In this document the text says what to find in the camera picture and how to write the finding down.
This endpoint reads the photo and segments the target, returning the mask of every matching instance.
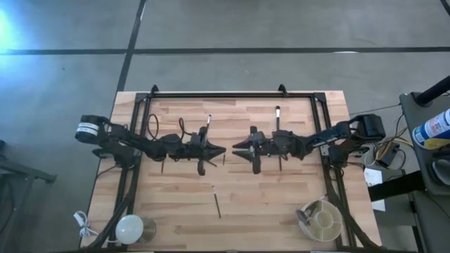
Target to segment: black metal frame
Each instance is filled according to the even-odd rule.
[[[137,117],[139,115],[139,110],[142,103],[145,103],[144,105],[144,111],[143,111],[143,117],[142,117],[142,125],[141,125],[141,136],[145,136],[145,129],[146,129],[146,119],[148,117],[148,114],[150,112],[150,102],[152,98],[308,98],[311,102],[311,109],[313,112],[313,118],[314,118],[314,125],[316,128],[316,132],[321,131],[321,123],[319,119],[319,112],[317,109],[317,103],[320,103],[322,110],[323,110],[323,116],[325,119],[326,128],[331,128],[331,120],[330,115],[328,112],[328,105],[326,102],[326,95],[325,93],[288,93],[286,91],[286,88],[284,85],[280,85],[278,88],[278,91],[274,92],[214,92],[214,93],[202,93],[202,92],[183,92],[183,93],[159,93],[159,89],[157,86],[153,86],[150,93],[137,93],[134,101],[134,108],[133,108],[133,114],[131,116],[131,124],[130,124],[130,131],[136,130],[136,123],[137,123]],[[129,189],[129,193],[131,193],[130,197],[131,199],[124,198],[124,192],[125,192],[125,182],[127,181],[127,174],[128,171],[123,169],[122,173],[120,174],[120,180],[119,180],[119,187],[117,189],[117,197],[115,201],[115,207],[114,207],[114,214],[108,222],[108,225],[110,227],[109,229],[109,240],[115,240],[115,232],[114,227],[119,221],[119,218],[121,217],[122,213],[125,209],[127,209],[127,214],[133,213],[134,208],[134,198],[136,196],[137,191],[137,183],[139,178],[139,171],[140,171],[140,163],[141,163],[141,156],[140,154],[137,157],[136,164],[134,168],[132,169],[132,178],[131,178],[131,185]],[[329,174],[328,169],[328,163],[326,162],[327,157],[321,153],[321,163],[322,163],[322,169],[324,174],[324,180],[326,182],[326,192],[329,194],[331,190],[334,191],[332,186],[332,180]],[[344,206],[348,209],[348,202],[347,202],[347,195],[345,192],[345,186],[344,181],[341,176],[336,176],[337,185],[339,188],[339,196],[342,202],[344,203]],[[350,247],[356,247],[356,240],[354,237],[354,234],[351,230],[351,228],[345,224],[345,229],[348,234],[349,238],[349,246]],[[340,249],[341,247],[344,247],[342,244],[342,238],[338,237],[335,240],[336,247]],[[108,243],[108,248],[111,250],[117,249],[117,250],[124,250],[127,248],[126,245],[121,245],[120,247],[115,246],[114,243]]]
[[[141,131],[140,135],[145,136],[146,131],[146,122],[148,115],[150,113],[150,102],[153,98],[308,98],[311,102],[311,110],[314,118],[314,126],[316,129],[316,132],[321,131],[321,123],[319,119],[319,111],[317,108],[317,103],[319,103],[323,110],[323,117],[325,120],[325,127],[327,129],[331,128],[331,120],[330,120],[330,114],[328,111],[328,105],[326,101],[326,95],[323,92],[319,93],[288,93],[286,91],[286,88],[284,85],[280,85],[278,88],[278,91],[274,92],[208,92],[208,93],[202,93],[202,92],[158,92],[159,89],[155,85],[151,89],[150,93],[137,93],[134,101],[134,108],[133,108],[133,114],[131,117],[131,124],[130,124],[130,131],[136,130],[136,123],[137,118],[139,115],[139,110],[141,107],[141,104],[144,103],[144,109],[143,109],[143,116],[142,116],[142,122],[141,122]],[[331,195],[330,193],[335,194],[335,190],[333,188],[333,181],[330,176],[330,169],[328,167],[328,156],[327,154],[324,154],[320,152],[321,156],[321,164],[323,169],[323,179],[326,186],[326,192],[327,195]],[[119,188],[117,190],[117,197],[116,197],[116,203],[114,207],[114,214],[109,220],[108,224],[105,227],[105,230],[107,235],[110,237],[110,240],[115,239],[114,234],[114,227],[116,226],[117,222],[119,221],[120,217],[122,216],[123,212],[127,210],[127,214],[132,214],[134,209],[134,198],[136,196],[137,191],[137,183],[139,178],[139,172],[140,172],[140,163],[141,163],[141,157],[142,153],[139,153],[136,164],[134,168],[132,169],[132,178],[131,178],[131,184],[129,191],[127,195],[124,197],[124,190],[125,190],[125,182],[127,180],[127,170],[123,170],[120,176],[119,181]],[[331,202],[338,201],[339,203],[333,203],[334,205],[340,204],[343,206],[347,211],[349,211],[349,205],[347,201],[347,195],[345,192],[345,185],[343,178],[340,175],[336,175],[336,182],[338,187],[338,196],[339,200],[333,198],[330,199]],[[373,247],[358,247],[356,244],[356,238],[354,231],[350,228],[347,221],[345,222],[345,230],[347,232],[347,238],[349,245],[343,245],[342,238],[339,236],[335,240],[336,248],[340,252],[365,252],[365,253],[378,253],[378,252],[409,252],[409,251],[398,251],[398,250],[390,250],[390,249],[384,249],[384,248],[373,248]],[[98,243],[97,245],[90,245],[90,247],[82,248],[74,252],[118,252],[118,251],[126,251],[127,245],[120,245],[116,246],[113,243],[108,243],[108,246],[106,248],[101,248],[104,243],[104,240],[101,241],[101,243]],[[314,252],[313,251],[289,251],[289,252]]]
[[[9,246],[8,242],[17,231],[16,220],[19,219],[19,217],[23,213],[23,208],[25,206],[25,202],[27,201],[28,195],[30,194],[30,191],[32,189],[34,180],[42,179],[46,183],[53,183],[56,180],[56,175],[49,174],[38,169],[33,169],[31,167],[18,164],[16,162],[12,162],[10,160],[7,160],[5,157],[0,157],[0,170],[7,171],[9,174],[11,174],[8,176],[17,176],[18,178],[21,178],[24,181],[24,185],[20,193],[18,194],[18,198],[17,200],[15,200],[15,206],[14,209],[12,210],[11,217],[8,219],[8,221],[6,221],[7,224],[4,230],[5,236],[3,236],[2,240],[0,241],[0,252],[6,252],[7,247]]]

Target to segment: wire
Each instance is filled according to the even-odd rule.
[[[11,201],[11,212],[9,212],[8,218],[6,218],[5,223],[3,224],[3,226],[0,228],[0,235],[3,233],[3,231],[6,228],[6,225],[8,225],[9,221],[11,220],[11,217],[13,215],[13,212],[15,210],[15,201],[14,201],[14,195],[13,195],[13,186],[11,185],[11,182],[7,181],[6,185],[8,185],[8,189],[9,189],[9,198]]]
[[[403,174],[402,174],[402,175],[390,176],[390,177],[388,177],[388,178],[385,180],[385,182],[388,182],[391,178],[398,178],[398,177],[400,177],[400,176],[403,176]]]
[[[370,164],[367,164],[368,154],[366,153],[366,156],[364,157],[364,164],[366,166],[372,166],[374,164],[378,164],[377,161],[386,154],[386,152],[388,151],[387,148],[389,147],[389,144],[392,143],[392,142],[399,142],[399,143],[403,143],[403,144],[409,145],[410,147],[413,147],[412,143],[407,141],[405,138],[401,137],[401,135],[403,135],[408,128],[405,127],[405,128],[403,128],[402,130],[399,131],[400,120],[402,119],[403,116],[404,116],[404,114],[401,114],[400,117],[397,119],[397,123],[395,124],[395,134],[394,134],[394,136],[386,138],[385,141],[383,141],[383,142],[374,144],[374,148],[372,150],[373,162],[370,163]],[[402,162],[402,164],[401,164],[401,166],[399,168],[399,169],[401,169],[404,166],[405,162],[406,162],[406,153],[400,148],[397,149],[397,151],[403,152],[403,154],[404,154],[403,162]],[[378,164],[378,165],[380,165],[380,166],[382,166],[382,167],[384,167],[386,169],[389,169],[388,167],[385,167],[382,164]]]
[[[102,171],[102,172],[100,172],[100,173],[97,174],[97,178],[98,178],[101,174],[106,173],[106,172],[110,171],[111,169],[118,168],[118,167],[119,167],[119,165],[116,164],[116,165],[112,166],[112,167],[109,168],[109,169],[105,169],[104,171]]]
[[[398,136],[397,136],[397,132],[398,132],[398,130],[399,130],[399,123],[400,123],[400,120],[402,119],[403,116],[404,116],[404,114],[402,113],[402,114],[400,115],[399,119],[397,120],[397,125],[395,126],[395,134],[394,134],[394,137],[395,137],[395,138],[398,137]]]
[[[181,128],[181,140],[183,140],[183,137],[184,137],[184,135],[186,134],[186,135],[189,135],[189,136],[191,136],[192,135],[192,133],[188,133],[185,129],[184,129],[184,119],[182,118],[182,117],[180,117],[179,119],[178,119],[178,125],[180,126],[180,128]]]
[[[79,230],[79,236],[88,238],[93,235],[98,235],[96,231],[93,231],[92,229],[89,228],[91,222],[87,219],[87,216],[83,211],[76,211],[74,217],[81,227],[81,229]],[[119,240],[114,241],[106,240],[106,242],[119,242]]]
[[[150,131],[150,118],[154,116],[155,121],[156,121],[156,134],[153,135],[152,132]],[[148,134],[150,134],[150,136],[152,136],[152,141],[156,140],[156,136],[158,136],[158,132],[160,131],[160,122],[158,121],[158,117],[156,117],[155,114],[150,114],[147,118],[147,132]]]
[[[439,203],[435,199],[433,199],[430,196],[429,193],[425,193],[425,196],[427,196],[431,201],[433,201],[437,205],[437,207],[439,207],[441,209],[441,211],[445,214],[445,216],[447,216],[447,218],[450,219],[450,215],[445,211],[445,209],[441,205],[439,205]]]
[[[361,162],[347,162],[347,164],[356,165],[358,167],[361,167],[363,170],[366,169],[366,165],[364,165],[364,163],[361,163]]]
[[[150,131],[150,118],[151,118],[152,116],[155,118],[155,121],[156,121],[156,134],[155,134],[155,135],[153,135],[152,132]],[[180,141],[161,141],[160,139],[157,138],[157,137],[158,137],[158,133],[159,133],[159,131],[160,131],[160,122],[159,122],[159,120],[158,120],[158,117],[156,117],[156,115],[152,113],[152,114],[150,114],[150,115],[148,116],[148,118],[147,118],[147,132],[148,132],[148,134],[150,134],[150,136],[152,137],[151,141],[160,141],[160,142],[163,142],[163,143],[180,143],[180,142],[183,141],[183,137],[184,137],[185,134],[186,134],[186,135],[189,135],[189,136],[192,135],[192,133],[188,133],[188,132],[186,131],[186,129],[184,128],[184,119],[183,119],[182,117],[180,117],[180,118],[178,119],[178,125],[179,125],[180,128],[181,128],[181,137],[180,137]]]
[[[396,105],[389,105],[389,106],[385,106],[385,107],[382,107],[382,108],[376,108],[376,109],[362,111],[362,112],[352,112],[352,113],[350,113],[350,115],[366,113],[366,112],[375,112],[375,111],[378,111],[378,110],[384,110],[384,109],[388,109],[388,108],[393,108],[393,107],[396,107],[396,106],[399,106],[399,105],[400,105],[400,103],[398,103]]]

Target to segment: wooden tabletop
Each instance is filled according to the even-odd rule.
[[[332,124],[349,119],[342,91],[325,91]],[[136,92],[119,92],[111,121],[128,124]],[[319,152],[303,161],[289,157],[278,170],[277,157],[262,158],[262,172],[254,175],[252,165],[231,154],[233,144],[244,141],[250,126],[267,136],[276,127],[275,107],[281,107],[281,128],[297,135],[315,133],[311,104],[306,98],[163,98],[152,99],[150,113],[160,122],[159,136],[181,134],[178,119],[187,131],[198,131],[212,115],[208,137],[226,148],[223,156],[205,163],[206,175],[197,174],[197,161],[166,159],[161,163],[143,155],[134,213],[154,219],[157,233],[151,242],[130,245],[134,250],[310,250],[335,249],[334,242],[314,242],[302,234],[295,210],[325,195]],[[322,114],[321,126],[324,129]],[[150,122],[155,130],[155,121]],[[99,171],[114,165],[103,160]],[[88,217],[91,228],[101,231],[113,213],[120,169],[101,175],[94,186]],[[350,212],[374,242],[380,236],[360,167],[345,169],[345,187]],[[215,187],[221,219],[217,213]],[[84,238],[81,246],[94,237]]]

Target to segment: white power cord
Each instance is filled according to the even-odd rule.
[[[89,228],[91,222],[87,219],[87,216],[83,211],[76,211],[73,214],[73,217],[77,220],[78,225],[81,227],[81,229],[79,230],[79,236],[88,238],[93,235],[98,235],[96,231],[93,231]],[[119,240],[106,240],[106,242],[119,242]]]

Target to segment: concrete floor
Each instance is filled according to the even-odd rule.
[[[3,49],[127,48],[139,0],[2,0]],[[439,0],[147,0],[136,48],[450,46]],[[58,175],[37,183],[17,252],[75,249],[98,160],[74,139],[82,114],[108,116],[125,55],[0,55],[7,156]],[[449,75],[450,53],[133,56],[125,91],[343,90],[350,112],[393,105]],[[399,108],[377,112],[387,131]],[[417,170],[408,153],[408,171]],[[414,249],[380,224],[383,245]]]

